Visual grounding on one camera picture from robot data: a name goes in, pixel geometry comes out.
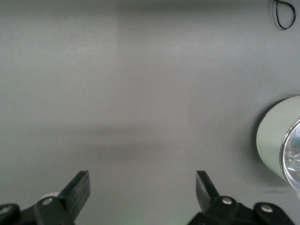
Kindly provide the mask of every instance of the screw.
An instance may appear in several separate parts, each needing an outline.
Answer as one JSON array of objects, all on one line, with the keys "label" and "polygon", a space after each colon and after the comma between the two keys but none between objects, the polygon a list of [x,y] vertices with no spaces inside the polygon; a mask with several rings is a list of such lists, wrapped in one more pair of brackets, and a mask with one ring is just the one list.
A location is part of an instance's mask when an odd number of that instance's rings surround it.
[{"label": "screw", "polygon": [[266,205],[266,204],[261,205],[261,208],[265,212],[272,212],[273,211],[273,209],[269,205]]},{"label": "screw", "polygon": [[3,209],[0,210],[0,215],[9,212],[12,209],[12,206],[9,205]]},{"label": "screw", "polygon": [[53,201],[52,198],[46,198],[42,201],[42,205],[49,205]]},{"label": "screw", "polygon": [[231,205],[233,203],[232,200],[228,197],[222,198],[222,202],[226,205]]}]

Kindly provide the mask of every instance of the gray surface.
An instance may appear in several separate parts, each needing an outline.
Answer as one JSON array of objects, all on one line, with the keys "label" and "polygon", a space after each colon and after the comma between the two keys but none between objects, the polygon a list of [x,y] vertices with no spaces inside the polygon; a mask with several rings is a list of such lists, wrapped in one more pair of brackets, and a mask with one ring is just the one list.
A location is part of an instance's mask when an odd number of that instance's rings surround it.
[{"label": "gray surface", "polygon": [[279,31],[267,0],[2,2],[0,203],[28,207],[89,170],[77,224],[183,225],[206,170],[300,224],[255,150],[263,113],[300,94],[299,26]]}]

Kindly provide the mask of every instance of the black cable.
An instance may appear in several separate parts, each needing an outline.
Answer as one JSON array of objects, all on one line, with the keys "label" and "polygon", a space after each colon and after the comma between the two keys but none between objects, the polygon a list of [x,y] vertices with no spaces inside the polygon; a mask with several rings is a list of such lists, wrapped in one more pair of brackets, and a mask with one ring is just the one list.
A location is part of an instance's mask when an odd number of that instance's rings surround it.
[{"label": "black cable", "polygon": [[[279,27],[280,27],[282,30],[289,29],[289,28],[294,24],[294,22],[295,22],[295,20],[296,20],[296,10],[295,10],[294,6],[293,6],[291,3],[288,3],[288,2],[286,2],[286,1],[280,1],[280,0],[275,0],[275,1],[276,1],[276,18],[277,18],[277,23],[278,23]],[[292,23],[291,23],[291,25],[289,25],[288,27],[282,26],[281,23],[280,23],[280,21],[279,21],[279,18],[278,18],[278,10],[277,10],[278,3],[287,5],[288,7],[291,8],[292,12],[294,13],[293,19],[292,19]]]}]

